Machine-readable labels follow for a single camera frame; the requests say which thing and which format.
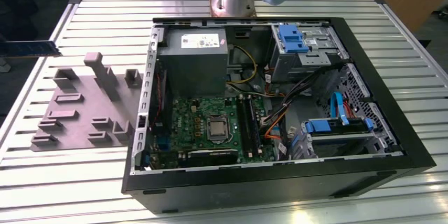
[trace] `motherboard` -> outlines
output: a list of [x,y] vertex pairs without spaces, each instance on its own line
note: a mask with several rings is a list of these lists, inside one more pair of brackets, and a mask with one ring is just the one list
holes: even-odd
[[155,169],[273,161],[273,146],[257,128],[262,98],[177,99],[169,136],[155,136]]

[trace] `ram slot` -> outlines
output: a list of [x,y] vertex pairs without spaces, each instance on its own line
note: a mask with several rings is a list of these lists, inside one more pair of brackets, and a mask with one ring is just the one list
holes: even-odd
[[243,103],[245,103],[245,115],[247,122],[247,133],[251,142],[251,153],[254,156],[258,156],[261,154],[261,139],[250,96],[243,100]]
[[251,142],[250,136],[246,129],[246,116],[243,109],[243,100],[242,97],[235,99],[235,113],[238,115],[237,122],[239,125],[239,134],[241,134],[241,147],[245,157],[251,157]]

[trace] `gray 3d printed holder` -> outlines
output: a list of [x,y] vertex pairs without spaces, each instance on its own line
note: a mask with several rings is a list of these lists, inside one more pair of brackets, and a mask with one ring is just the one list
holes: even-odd
[[141,74],[127,69],[114,75],[101,64],[98,52],[85,54],[94,76],[58,69],[57,85],[30,150],[53,151],[126,146],[133,136],[141,90]]

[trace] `white label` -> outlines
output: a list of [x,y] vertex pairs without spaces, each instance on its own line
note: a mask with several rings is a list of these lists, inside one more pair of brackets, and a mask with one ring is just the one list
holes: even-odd
[[266,83],[270,83],[270,75],[269,75],[269,74],[265,74],[265,75],[263,75],[263,78],[266,79]]
[[278,150],[281,151],[282,154],[286,155],[286,147],[282,145],[282,143],[278,143]]
[[305,44],[306,44],[306,45],[315,45],[317,42],[315,42],[314,39],[305,39]]
[[181,48],[218,47],[218,36],[217,34],[183,34],[181,43]]
[[295,132],[295,130],[297,130],[297,128],[290,126],[289,129],[287,129],[287,134],[291,134],[293,132]]

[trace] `slotted table surface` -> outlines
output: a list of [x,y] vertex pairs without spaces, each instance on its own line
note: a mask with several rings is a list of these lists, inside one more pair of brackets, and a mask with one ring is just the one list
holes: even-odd
[[81,0],[51,38],[62,57],[39,58],[0,129],[0,222],[446,223],[448,78],[385,4],[373,0],[255,0],[258,17],[343,17],[437,166],[359,197],[153,215],[119,192],[125,147],[34,153],[30,138],[58,67],[77,75],[98,51],[114,74],[143,72],[151,18],[209,16],[207,0]]

